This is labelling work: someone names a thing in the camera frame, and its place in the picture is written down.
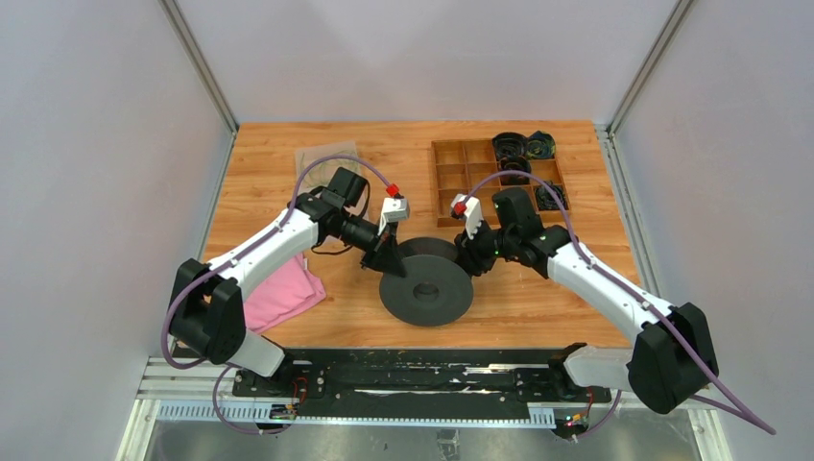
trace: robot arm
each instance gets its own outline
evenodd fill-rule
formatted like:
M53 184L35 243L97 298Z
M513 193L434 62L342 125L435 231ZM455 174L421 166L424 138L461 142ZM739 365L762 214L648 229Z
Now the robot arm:
M404 275L403 256L397 249L397 222L409 217L407 200L387 198L378 225L347 212L355 206L367 181L345 168L339 168L330 184L319 196L303 193L284 226L287 211L272 224L250 237L233 250L203 264L189 259L178 269L172 299L210 267L231 261L230 267L211 277L180 302L169 332L214 364L231 363L272 376L286 359L285 351L246 329L243 300L259 284L295 255L322 245L328 236L364 251L362 266L374 271ZM274 238L263 241L272 229L279 228ZM251 251L235 259L249 247Z
M453 204L463 198L457 197ZM698 307L691 303L675 307L613 271L582 243L572 242L564 228L544 228L522 189L503 190L492 200L501 225L499 230L490 229L483 220L477 199L470 198L466 203L465 231L455 239L462 267L480 276L491 269L498 257L531 267L599 310L634 345L632 350L600 350L577 344L563 350L549 362L549 367L560 374L563 396L588 386L628 390L635 392L649 408L664 414L709 384L657 316L599 269L621 280L663 314L689 340L712 372L718 374L706 317ZM576 245L580 245L582 254ZM584 256L591 264L586 263Z

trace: gray round plate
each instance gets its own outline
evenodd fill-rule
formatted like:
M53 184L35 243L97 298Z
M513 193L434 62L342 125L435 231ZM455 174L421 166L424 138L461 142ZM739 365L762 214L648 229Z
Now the gray round plate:
M474 290L461 266L439 255L409 255L403 262L406 278L385 274L379 283L379 297L397 319L437 327L458 320L469 310Z

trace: red cable clip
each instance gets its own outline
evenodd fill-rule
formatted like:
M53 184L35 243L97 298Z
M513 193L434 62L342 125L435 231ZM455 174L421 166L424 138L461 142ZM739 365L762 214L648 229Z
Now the red cable clip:
M395 197L396 195L398 195L398 186L395 185L395 182L391 182L390 185L388 185L387 189L385 190L387 190L387 195L391 197Z
M452 215L453 216L463 216L464 211L466 211L466 210L467 210L467 204L465 204L463 201L458 202L457 204L455 204L452 207Z

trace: round hole in disc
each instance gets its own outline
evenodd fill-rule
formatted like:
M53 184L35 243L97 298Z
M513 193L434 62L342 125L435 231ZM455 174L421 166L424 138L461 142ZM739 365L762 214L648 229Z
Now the round hole in disc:
M413 296L416 297L417 300L425 303L435 301L440 293L438 286L426 281L419 283L413 288Z

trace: gray floor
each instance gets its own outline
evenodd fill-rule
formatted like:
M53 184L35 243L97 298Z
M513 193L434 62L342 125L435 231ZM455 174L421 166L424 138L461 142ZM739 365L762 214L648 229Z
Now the gray floor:
M596 410L596 418L601 416ZM301 425L253 437L219 423L158 422L146 457L176 460L700 460L684 411L622 410L577 445L548 430Z

